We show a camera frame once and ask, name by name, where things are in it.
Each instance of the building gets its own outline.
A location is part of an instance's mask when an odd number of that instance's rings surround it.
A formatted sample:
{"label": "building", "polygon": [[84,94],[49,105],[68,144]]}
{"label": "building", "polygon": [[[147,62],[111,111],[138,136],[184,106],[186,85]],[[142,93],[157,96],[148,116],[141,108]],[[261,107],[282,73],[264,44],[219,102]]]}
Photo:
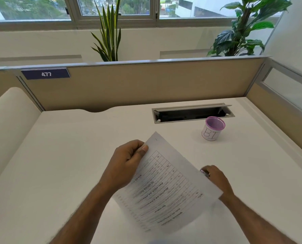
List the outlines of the building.
{"label": "building", "polygon": [[176,15],[179,17],[225,17],[236,16],[234,10],[223,8],[236,0],[178,0]]}

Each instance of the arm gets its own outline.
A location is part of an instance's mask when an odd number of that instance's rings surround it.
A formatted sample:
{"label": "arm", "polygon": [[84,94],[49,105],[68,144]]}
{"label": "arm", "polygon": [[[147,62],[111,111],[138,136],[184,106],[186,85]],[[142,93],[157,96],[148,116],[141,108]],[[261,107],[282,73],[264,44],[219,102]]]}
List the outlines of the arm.
{"label": "arm", "polygon": [[112,195],[133,178],[148,146],[139,140],[116,148],[98,184],[56,234],[50,244],[89,244]]}
{"label": "arm", "polygon": [[202,170],[207,170],[210,181],[223,191],[220,200],[234,215],[250,244],[296,244],[236,197],[228,179],[216,166]]}

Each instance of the fingernail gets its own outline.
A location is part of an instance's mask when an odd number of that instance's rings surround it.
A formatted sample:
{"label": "fingernail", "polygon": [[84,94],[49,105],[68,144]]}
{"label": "fingernail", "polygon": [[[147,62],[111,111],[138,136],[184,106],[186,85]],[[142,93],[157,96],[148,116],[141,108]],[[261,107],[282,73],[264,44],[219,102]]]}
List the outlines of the fingernail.
{"label": "fingernail", "polygon": [[142,150],[145,151],[145,152],[147,152],[149,150],[148,145],[143,145]]}

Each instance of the ring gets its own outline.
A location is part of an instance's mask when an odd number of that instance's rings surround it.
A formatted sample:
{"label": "ring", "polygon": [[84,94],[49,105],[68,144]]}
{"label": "ring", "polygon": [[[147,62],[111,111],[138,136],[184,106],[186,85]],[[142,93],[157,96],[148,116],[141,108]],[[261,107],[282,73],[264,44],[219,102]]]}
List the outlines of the ring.
{"label": "ring", "polygon": [[200,169],[200,171],[207,177],[210,178],[210,172],[207,171],[207,169],[204,171],[202,169]]}

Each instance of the window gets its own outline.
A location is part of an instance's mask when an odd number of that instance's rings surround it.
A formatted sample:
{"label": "window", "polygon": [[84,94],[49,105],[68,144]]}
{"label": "window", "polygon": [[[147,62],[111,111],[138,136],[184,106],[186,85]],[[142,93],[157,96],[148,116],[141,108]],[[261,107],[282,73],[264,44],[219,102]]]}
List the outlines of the window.
{"label": "window", "polygon": [[71,20],[64,0],[0,0],[1,21]]}
{"label": "window", "polygon": [[300,82],[274,68],[263,82],[302,110],[302,84]]}
{"label": "window", "polygon": [[234,10],[221,9],[225,4],[231,2],[236,2],[236,0],[160,0],[160,19],[236,17]]}
{"label": "window", "polygon": [[[114,6],[116,9],[117,0],[78,0],[80,4],[81,13],[84,16],[98,15],[96,5],[100,12],[102,7],[108,5]],[[150,0],[121,0],[119,13],[121,15],[149,15],[150,14]]]}
{"label": "window", "polygon": [[[231,26],[236,0],[121,0],[121,28]],[[117,0],[0,0],[0,31],[95,29],[98,11]],[[277,13],[271,21],[278,20]]]}

